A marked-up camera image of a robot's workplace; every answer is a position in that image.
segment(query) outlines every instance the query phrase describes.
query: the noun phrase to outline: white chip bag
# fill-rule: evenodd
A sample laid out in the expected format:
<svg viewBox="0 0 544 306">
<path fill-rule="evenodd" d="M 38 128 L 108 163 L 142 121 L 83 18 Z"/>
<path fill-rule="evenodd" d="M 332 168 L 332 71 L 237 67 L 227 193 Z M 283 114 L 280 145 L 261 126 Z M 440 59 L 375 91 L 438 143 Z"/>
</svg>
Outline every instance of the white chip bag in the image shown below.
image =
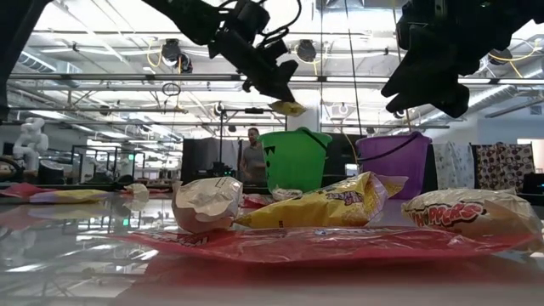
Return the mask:
<svg viewBox="0 0 544 306">
<path fill-rule="evenodd" d="M 234 178 L 199 179 L 179 187 L 172 209 L 179 227 L 191 233 L 228 229 L 241 195 L 242 183 Z"/>
</svg>

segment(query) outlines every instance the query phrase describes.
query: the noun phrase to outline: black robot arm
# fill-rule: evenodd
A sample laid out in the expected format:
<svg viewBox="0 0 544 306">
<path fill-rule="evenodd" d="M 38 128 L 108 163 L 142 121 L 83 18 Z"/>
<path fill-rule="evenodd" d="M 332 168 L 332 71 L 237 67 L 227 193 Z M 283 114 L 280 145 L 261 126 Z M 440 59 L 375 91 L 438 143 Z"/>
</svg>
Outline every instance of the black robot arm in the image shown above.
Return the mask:
<svg viewBox="0 0 544 306">
<path fill-rule="evenodd" d="M 254 86 L 261 94 L 294 101 L 287 84 L 298 64 L 295 60 L 276 64 L 277 58 L 288 52 L 286 45 L 280 38 L 257 48 L 252 45 L 270 20 L 260 3 L 228 0 L 216 8 L 202 0 L 143 1 L 165 14 L 193 43 L 208 45 L 210 58 L 221 54 L 246 75 L 243 88 L 247 92 Z M 233 2 L 234 8 L 225 7 Z"/>
<path fill-rule="evenodd" d="M 382 89 L 391 112 L 431 104 L 452 117 L 468 109 L 468 88 L 458 76 L 473 74 L 491 50 L 506 49 L 530 20 L 544 21 L 542 0 L 410 0 L 397 24 L 408 53 Z"/>
</svg>

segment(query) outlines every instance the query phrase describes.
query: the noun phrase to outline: man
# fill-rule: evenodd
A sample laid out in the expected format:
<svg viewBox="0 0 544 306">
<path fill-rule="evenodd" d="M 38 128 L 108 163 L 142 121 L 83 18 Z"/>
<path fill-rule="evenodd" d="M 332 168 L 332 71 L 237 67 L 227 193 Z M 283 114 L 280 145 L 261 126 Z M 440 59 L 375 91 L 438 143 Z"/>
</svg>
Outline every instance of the man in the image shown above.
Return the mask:
<svg viewBox="0 0 544 306">
<path fill-rule="evenodd" d="M 266 183 L 263 146 L 257 141 L 259 132 L 255 127 L 247 131 L 250 145 L 244 149 L 240 169 L 244 173 L 244 182 L 247 184 Z"/>
</svg>

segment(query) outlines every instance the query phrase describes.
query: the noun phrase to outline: white robot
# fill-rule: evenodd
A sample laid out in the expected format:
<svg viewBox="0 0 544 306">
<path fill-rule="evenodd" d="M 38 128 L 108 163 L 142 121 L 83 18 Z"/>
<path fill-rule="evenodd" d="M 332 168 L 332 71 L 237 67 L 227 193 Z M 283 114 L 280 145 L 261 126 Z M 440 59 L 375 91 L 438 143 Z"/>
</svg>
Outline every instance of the white robot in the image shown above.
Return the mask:
<svg viewBox="0 0 544 306">
<path fill-rule="evenodd" d="M 20 126 L 20 136 L 14 144 L 14 159 L 25 170 L 37 171 L 39 156 L 49 147 L 48 135 L 42 133 L 44 124 L 42 118 L 26 118 Z"/>
</svg>

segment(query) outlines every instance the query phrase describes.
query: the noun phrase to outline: green bucket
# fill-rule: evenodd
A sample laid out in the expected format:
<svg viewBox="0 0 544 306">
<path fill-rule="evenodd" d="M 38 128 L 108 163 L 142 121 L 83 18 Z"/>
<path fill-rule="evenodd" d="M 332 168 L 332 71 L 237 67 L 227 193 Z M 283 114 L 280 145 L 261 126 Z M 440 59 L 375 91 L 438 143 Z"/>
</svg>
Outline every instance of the green bucket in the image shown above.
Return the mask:
<svg viewBox="0 0 544 306">
<path fill-rule="evenodd" d="M 270 191 L 279 187 L 308 192 L 321 187 L 331 136 L 301 127 L 291 132 L 266 133 L 258 140 L 263 144 Z"/>
</svg>

